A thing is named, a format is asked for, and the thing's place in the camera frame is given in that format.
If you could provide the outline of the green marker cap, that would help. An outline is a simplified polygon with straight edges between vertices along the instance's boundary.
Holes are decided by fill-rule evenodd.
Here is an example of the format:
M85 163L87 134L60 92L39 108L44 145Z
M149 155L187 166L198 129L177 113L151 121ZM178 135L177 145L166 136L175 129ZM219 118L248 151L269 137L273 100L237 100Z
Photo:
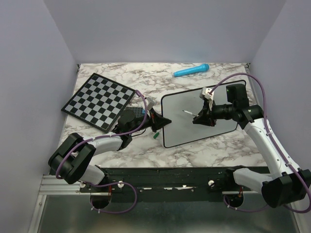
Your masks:
M153 139L157 139L159 136L159 132L156 132L155 135L153 136Z

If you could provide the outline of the white whiteboard black frame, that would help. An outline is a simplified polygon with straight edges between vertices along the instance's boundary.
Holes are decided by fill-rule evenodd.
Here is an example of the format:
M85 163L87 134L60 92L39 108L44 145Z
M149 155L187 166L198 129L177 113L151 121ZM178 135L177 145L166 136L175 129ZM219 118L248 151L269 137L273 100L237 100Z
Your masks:
M172 122L162 129L163 146L172 148L186 143L195 142L209 137L229 133L237 129L233 120L219 119L214 127L193 124L194 116L182 110L198 114L204 101L199 97L201 87L166 94L161 98L162 116Z

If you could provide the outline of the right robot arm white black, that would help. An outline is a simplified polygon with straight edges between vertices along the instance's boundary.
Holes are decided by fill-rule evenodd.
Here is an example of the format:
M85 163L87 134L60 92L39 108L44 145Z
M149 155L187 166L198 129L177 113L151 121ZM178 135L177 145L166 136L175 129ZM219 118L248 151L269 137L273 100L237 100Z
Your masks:
M229 103L221 105L215 103L211 88L202 88L200 98L204 104L193 124L214 127L219 119L237 122L254 141L270 175L236 166L224 177L224 186L235 190L241 185L256 191L272 208L304 199L311 185L311 172L302 170L273 136L262 108L249 104L245 85L231 84L225 88Z

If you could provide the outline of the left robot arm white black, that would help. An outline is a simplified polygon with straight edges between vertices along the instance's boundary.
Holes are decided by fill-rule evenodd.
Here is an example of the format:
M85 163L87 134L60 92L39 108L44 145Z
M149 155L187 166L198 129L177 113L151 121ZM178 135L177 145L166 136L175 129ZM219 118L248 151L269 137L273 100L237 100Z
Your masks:
M126 148L132 141L132 134L139 130L151 128L156 132L171 122L154 109L140 117L126 109L110 133L88 139L78 133L70 134L50 157L48 165L58 179L68 184L77 181L91 183L96 191L102 192L107 188L108 180L98 166L90 164L91 159L98 154Z

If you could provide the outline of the dark grey lego baseplate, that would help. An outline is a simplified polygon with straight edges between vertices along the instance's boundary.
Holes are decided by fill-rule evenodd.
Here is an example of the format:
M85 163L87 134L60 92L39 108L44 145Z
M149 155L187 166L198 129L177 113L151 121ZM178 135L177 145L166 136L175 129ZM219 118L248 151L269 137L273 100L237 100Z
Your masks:
M145 114L142 113L142 107L126 107L125 110L131 110L135 113L136 117L144 117Z

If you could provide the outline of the blue toy microphone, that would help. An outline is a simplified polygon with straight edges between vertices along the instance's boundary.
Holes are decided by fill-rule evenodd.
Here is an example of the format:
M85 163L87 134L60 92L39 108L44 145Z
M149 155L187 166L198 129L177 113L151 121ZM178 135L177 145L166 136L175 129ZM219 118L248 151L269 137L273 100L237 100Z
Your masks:
M185 75L190 75L190 74L195 74L195 73L200 73L200 72L206 72L208 70L209 70L209 65L202 64L196 67L191 67L191 68L187 68L184 70L176 71L173 73L173 76L180 77L180 76L185 76Z

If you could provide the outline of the black and silver chessboard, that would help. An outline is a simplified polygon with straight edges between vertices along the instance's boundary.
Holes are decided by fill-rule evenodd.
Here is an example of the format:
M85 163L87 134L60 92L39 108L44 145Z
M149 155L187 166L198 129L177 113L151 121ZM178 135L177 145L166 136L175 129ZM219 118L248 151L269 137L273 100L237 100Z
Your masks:
M134 89L93 73L61 111L107 133L134 95Z

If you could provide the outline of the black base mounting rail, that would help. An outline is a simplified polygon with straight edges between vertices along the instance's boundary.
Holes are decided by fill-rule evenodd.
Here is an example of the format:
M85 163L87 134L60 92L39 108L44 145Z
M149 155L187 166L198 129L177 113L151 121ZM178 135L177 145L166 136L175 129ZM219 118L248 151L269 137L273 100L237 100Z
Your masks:
M96 203L221 202L227 196L238 207L252 193L233 182L228 167L104 168L103 172L100 187L80 188Z

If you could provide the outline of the aluminium extrusion frame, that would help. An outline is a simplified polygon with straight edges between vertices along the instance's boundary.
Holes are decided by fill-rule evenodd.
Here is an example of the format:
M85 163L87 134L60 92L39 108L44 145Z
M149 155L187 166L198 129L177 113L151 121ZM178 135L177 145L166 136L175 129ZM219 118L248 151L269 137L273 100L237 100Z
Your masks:
M44 175L38 193L40 195L78 195L80 186L79 183L67 184L66 181L52 175Z

